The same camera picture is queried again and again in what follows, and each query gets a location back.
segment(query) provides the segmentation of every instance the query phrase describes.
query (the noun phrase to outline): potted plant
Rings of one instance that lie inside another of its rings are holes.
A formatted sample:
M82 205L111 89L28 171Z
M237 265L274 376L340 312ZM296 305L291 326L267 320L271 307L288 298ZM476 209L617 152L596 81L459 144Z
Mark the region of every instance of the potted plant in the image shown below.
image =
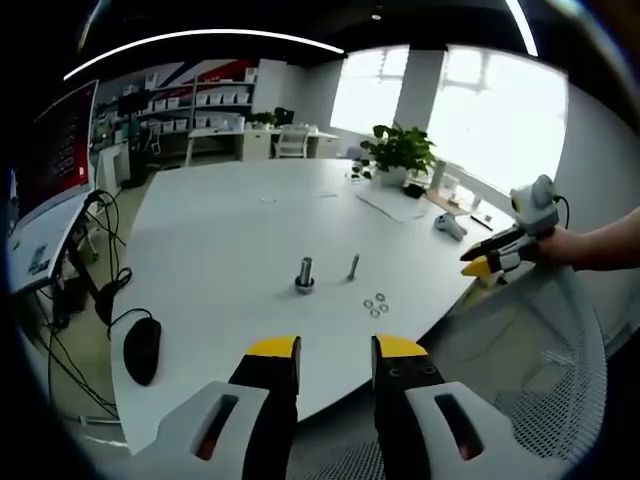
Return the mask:
M376 125L373 127L376 142L365 140L360 146L366 149L373 161L357 160L352 177L372 178L376 173L385 186L402 187L407 174L416 177L427 172L427 167L435 160L430 148L434 143L427 133L413 127L403 130L397 123L393 127Z
M269 130L271 126L275 125L278 121L278 117L273 112L261 112L251 114L252 121L256 129Z

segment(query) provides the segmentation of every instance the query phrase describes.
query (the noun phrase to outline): white round table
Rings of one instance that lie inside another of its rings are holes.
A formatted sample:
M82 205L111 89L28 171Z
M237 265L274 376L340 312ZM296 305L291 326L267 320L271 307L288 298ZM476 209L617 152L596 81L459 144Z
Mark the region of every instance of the white round table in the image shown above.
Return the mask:
M127 245L133 279L113 311L115 318L147 308L162 324L147 387L122 359L140 316L112 331L113 386L132 453L155 439L167 413L206 384L227 381L252 344L279 335L302 338L303 420L371 378L372 335L419 339L471 285L459 257L489 230L460 218L468 234L457 242L433 228L440 207L354 184L350 168L344 160L295 159L156 175ZM498 217L496 231L512 223ZM357 253L356 279L347 282ZM313 258L315 290L302 296L293 282L305 256ZM389 311L373 318L363 302L376 302L377 293Z

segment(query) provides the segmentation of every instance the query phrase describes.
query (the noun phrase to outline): monitor screen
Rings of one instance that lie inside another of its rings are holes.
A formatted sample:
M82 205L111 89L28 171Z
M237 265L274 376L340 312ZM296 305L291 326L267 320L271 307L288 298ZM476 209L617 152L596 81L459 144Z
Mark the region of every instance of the monitor screen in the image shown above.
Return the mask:
M20 218L36 216L69 198L65 192L74 187L88 186L89 126L97 84L64 96L33 123L26 161L16 169Z

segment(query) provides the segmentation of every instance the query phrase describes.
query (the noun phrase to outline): floor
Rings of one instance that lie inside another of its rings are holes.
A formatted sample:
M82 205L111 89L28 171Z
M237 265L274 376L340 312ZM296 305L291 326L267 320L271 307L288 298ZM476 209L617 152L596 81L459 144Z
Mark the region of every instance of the floor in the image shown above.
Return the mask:
M219 160L219 158L211 158L208 163L217 163ZM207 163L207 159L198 159L198 164L202 163ZM145 185L131 190L123 190L118 195L117 203L121 216L118 234L125 243L152 178L153 176L150 176ZM89 265L89 272L96 284L100 286L109 280L107 236L101 231L93 239L99 258ZM118 246L121 259L124 258L125 250L126 247ZM87 258L90 257L89 252L83 253L87 255ZM496 287L494 286L475 285L456 308L458 310L468 308L469 305L475 304L490 295L495 289ZM498 325L495 331L501 331L501 328L503 327ZM509 335L516 335L516 337L520 336L522 338L522 333L518 334L511 331ZM93 308L93 300L90 297L85 310L71 318L69 327L59 333L59 339L65 345L74 363L83 372L88 384L107 401L115 402L111 383L110 344L106 336L106 327L96 315ZM426 340L428 346L431 342L431 339ZM52 351L56 356L63 359L64 363L68 364L59 345L54 343ZM450 361L449 357L452 355L450 349L434 347L432 354L437 365L439 365L439 362L456 363L455 361ZM464 371L460 372L455 368L451 368L445 373L450 373L448 378L465 380L465 382L470 383L469 386L474 388L472 385L477 383L477 381L474 381L474 377L478 371L477 368L472 368L467 370L470 374L466 375ZM493 373L488 378L489 380L493 379L492 381L495 384L495 377L496 375ZM50 365L50 379L52 399L56 408L65 417L69 431L95 461L105 462L129 456L126 440L119 425L82 426L77 420L71 419L78 416L104 419L109 418L109 416L53 362Z

